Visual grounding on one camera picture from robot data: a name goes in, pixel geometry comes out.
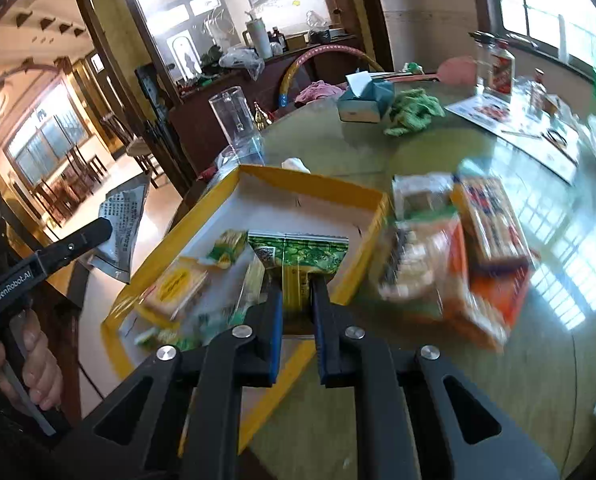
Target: yellow box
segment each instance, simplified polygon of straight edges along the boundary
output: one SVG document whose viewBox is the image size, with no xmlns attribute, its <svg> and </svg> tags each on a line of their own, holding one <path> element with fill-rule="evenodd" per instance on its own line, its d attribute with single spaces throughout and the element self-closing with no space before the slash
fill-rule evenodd
<svg viewBox="0 0 596 480">
<path fill-rule="evenodd" d="M 368 221 L 365 229 L 359 234 L 357 250 L 349 251 L 345 259 L 350 258 L 350 261 L 341 266 L 336 281 L 332 282 L 334 288 L 330 290 L 331 301 L 334 303 L 347 304 L 353 298 L 364 277 L 376 244 L 382 219 L 388 207 L 387 196 L 374 189 L 326 176 L 265 166 L 239 166 L 201 198 L 196 206 L 152 251 L 131 277 L 131 282 L 118 294 L 110 313 L 102 322 L 102 339 L 108 357 L 121 379 L 126 378 L 135 368 L 126 353 L 119 334 L 124 318 L 134 309 L 134 304 L 140 294 L 158 279 L 169 264 L 187 247 L 194 235 L 207 222 L 215 221 L 221 206 L 232 195 L 236 195 L 234 192 L 241 180 L 246 182 L 255 180 L 260 182 L 261 186 L 287 192 L 291 195 L 292 201 L 294 198 L 296 199 L 298 205 L 300 205 L 301 198 L 303 202 L 312 201 L 320 207 L 321 215 L 323 201 L 331 203 L 332 209 L 348 206 L 358 211 L 364 211 L 362 214 Z M 267 420 L 314 353 L 313 341 L 303 341 L 296 345 L 291 357 L 286 360 L 280 370 L 276 384 L 268 389 L 262 400 L 245 414 L 240 425 L 240 450 L 247 445 L 255 432 Z"/>
</svg>

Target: dining table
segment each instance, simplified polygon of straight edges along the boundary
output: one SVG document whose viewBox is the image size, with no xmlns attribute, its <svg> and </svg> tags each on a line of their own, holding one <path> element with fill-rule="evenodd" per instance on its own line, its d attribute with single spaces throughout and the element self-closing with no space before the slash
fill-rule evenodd
<svg viewBox="0 0 596 480">
<path fill-rule="evenodd" d="M 443 106 L 474 89 L 424 88 Z M 570 184 L 476 124 L 447 112 L 419 133 L 391 137 L 382 123 L 342 122 L 335 100 L 317 100 L 262 131 L 265 164 L 297 157 L 312 172 L 390 193 L 394 175 L 469 173 L 501 179 L 539 257 L 502 351 L 475 345 L 450 325 L 423 323 L 378 301 L 367 278 L 348 308 L 358 325 L 402 349 L 436 346 L 520 427 L 566 478 L 596 443 L 596 159 L 579 140 Z M 316 359 L 249 443 L 278 480 L 355 479 L 352 388 L 320 386 Z"/>
</svg>

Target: green cloth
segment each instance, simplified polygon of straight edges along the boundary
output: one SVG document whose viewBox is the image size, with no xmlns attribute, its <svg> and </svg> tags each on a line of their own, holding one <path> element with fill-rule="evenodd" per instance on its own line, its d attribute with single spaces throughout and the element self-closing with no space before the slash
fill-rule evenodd
<svg viewBox="0 0 596 480">
<path fill-rule="evenodd" d="M 386 135 L 399 137 L 421 132 L 431 124 L 431 117 L 444 117 L 438 99 L 427 95 L 422 88 L 400 92 L 389 110 L 389 127 Z"/>
</svg>

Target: tiled floor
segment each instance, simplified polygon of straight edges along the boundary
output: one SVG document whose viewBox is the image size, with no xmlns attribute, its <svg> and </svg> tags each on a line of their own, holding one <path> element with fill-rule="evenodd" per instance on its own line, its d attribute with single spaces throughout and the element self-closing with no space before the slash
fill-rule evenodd
<svg viewBox="0 0 596 480">
<path fill-rule="evenodd" d="M 80 205 L 76 214 L 61 229 L 56 230 L 56 234 L 63 237 L 95 220 L 98 217 L 98 207 L 105 199 L 105 193 L 139 172 L 138 164 L 131 157 L 123 155 L 109 168 L 109 176 L 102 186 Z M 138 229 L 132 273 L 161 242 L 180 202 L 181 197 L 176 189 L 163 177 L 158 179 L 158 189 L 150 186 Z M 124 283 L 118 282 L 98 269 L 92 269 L 80 317 L 78 342 L 80 362 L 104 396 L 108 395 L 119 381 L 102 345 L 100 323 L 107 316 L 123 286 Z M 82 416 L 91 412 L 100 402 L 100 398 L 82 373 L 80 374 L 80 402 Z"/>
</svg>

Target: tissue box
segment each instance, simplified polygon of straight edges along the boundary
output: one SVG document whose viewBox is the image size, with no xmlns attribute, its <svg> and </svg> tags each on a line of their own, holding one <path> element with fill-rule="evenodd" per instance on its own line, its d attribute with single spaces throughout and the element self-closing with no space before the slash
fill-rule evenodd
<svg viewBox="0 0 596 480">
<path fill-rule="evenodd" d="M 348 123 L 379 123 L 393 102 L 393 83 L 373 81 L 369 72 L 347 76 L 349 88 L 338 99 L 338 115 Z"/>
</svg>

